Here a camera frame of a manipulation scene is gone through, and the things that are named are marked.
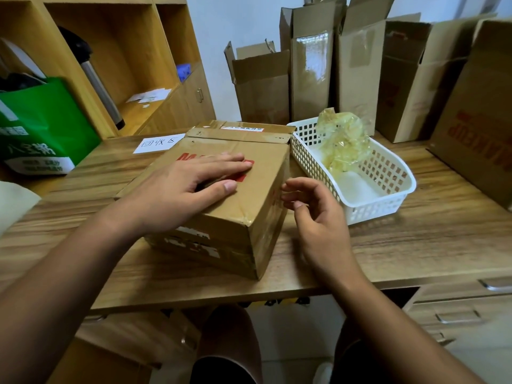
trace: blue package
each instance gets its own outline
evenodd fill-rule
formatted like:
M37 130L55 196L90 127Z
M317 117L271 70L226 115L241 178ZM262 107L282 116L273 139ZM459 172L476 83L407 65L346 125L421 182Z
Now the blue package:
M191 74L189 63L177 64L176 70L178 70L178 77L180 78L181 82L187 79L187 77Z

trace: wooden desk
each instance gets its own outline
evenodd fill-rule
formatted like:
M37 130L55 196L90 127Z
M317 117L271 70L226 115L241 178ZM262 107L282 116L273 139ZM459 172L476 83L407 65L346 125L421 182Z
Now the wooden desk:
M0 239L0 289L113 196L161 153L132 154L141 136L104 141ZM398 213L351 226L366 275L380 288L475 280L512 274L512 215L428 151L423 143L391 145L418 182ZM150 249L139 240L119 262L94 313L324 293L300 258L288 214L260 282Z

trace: forearm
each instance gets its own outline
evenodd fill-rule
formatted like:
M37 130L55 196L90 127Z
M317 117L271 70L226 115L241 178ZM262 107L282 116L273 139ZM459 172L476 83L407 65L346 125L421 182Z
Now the forearm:
M366 277L356 274L338 279L333 293L366 344L399 382L483 384Z
M115 208L86 221L0 295L1 382L45 382L53 371L135 241Z

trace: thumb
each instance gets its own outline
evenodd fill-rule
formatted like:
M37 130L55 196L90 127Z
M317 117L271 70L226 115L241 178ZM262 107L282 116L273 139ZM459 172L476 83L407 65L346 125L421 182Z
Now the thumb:
M197 213L203 211L208 206L213 205L228 195L233 194L237 189L237 183L232 180L225 180L214 183L211 186L194 194L194 209Z
M304 230L311 226L313 219L305 203L295 201L293 202L293 209L295 210L295 222L297 223L298 232L302 235Z

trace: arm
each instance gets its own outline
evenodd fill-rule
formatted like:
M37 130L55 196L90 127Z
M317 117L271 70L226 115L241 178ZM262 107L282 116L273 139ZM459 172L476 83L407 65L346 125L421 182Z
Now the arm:
M46 382L119 259L143 235L175 229L233 193L241 154L178 161L82 224L0 295L0 382Z
M323 183L293 178L283 190L306 260L383 367L404 383L484 384L365 277L352 253L343 209Z

